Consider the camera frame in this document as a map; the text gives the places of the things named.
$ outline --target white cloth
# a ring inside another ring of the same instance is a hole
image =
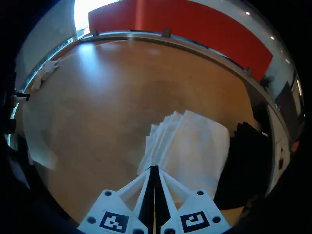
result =
[[[57,68],[59,68],[59,66],[56,66],[56,64],[60,59],[61,58],[57,59],[56,61],[48,60],[43,64],[35,76],[35,81],[31,87],[31,90],[40,89],[41,81],[45,81]]]
[[[174,112],[152,129],[138,174],[158,165],[189,189],[205,189],[214,198],[229,151],[229,131],[188,110],[184,115]]]

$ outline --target screw hole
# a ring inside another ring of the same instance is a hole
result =
[[[133,234],[144,234],[144,231],[142,229],[134,229]]]
[[[218,216],[216,216],[216,217],[214,217],[213,219],[212,219],[212,222],[214,222],[214,223],[218,223],[218,222],[220,222],[221,221],[221,219],[220,219],[220,217],[218,217]]]
[[[174,229],[172,229],[172,228],[167,228],[165,230],[165,234],[175,234],[175,233],[176,233],[176,231]]]
[[[89,217],[87,218],[87,222],[88,222],[88,223],[91,223],[91,224],[94,224],[94,223],[96,223],[96,219],[95,219],[94,217],[92,217],[92,216],[89,216]]]

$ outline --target black object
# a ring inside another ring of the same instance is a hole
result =
[[[96,36],[98,36],[98,35],[100,35],[100,33],[96,30],[96,29],[94,29],[94,31],[93,31],[93,37],[96,37]]]
[[[272,167],[270,146],[267,136],[246,122],[238,124],[214,197],[220,210],[244,206],[248,199],[265,194]]]
[[[161,36],[162,36],[162,37],[166,37],[166,38],[170,38],[170,37],[171,37],[170,29],[164,28],[164,30],[163,30]]]
[[[151,166],[149,181],[147,182],[144,198],[138,219],[148,228],[149,234],[154,228],[154,183],[158,168]]]
[[[161,185],[158,166],[151,167],[151,173],[155,177],[155,223],[156,234],[160,234],[160,227],[164,225],[170,218],[169,209],[163,187]]]

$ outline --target red wall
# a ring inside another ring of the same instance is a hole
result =
[[[231,17],[187,0],[124,0],[89,13],[90,32],[147,30],[188,38],[211,47],[238,63],[251,67],[260,81],[272,54],[247,28]]]

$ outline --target wooden floor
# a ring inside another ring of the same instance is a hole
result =
[[[77,222],[103,189],[136,176],[145,136],[174,110],[230,131],[255,125],[244,84],[220,66],[163,45],[85,43],[20,108],[31,157],[56,201]]]

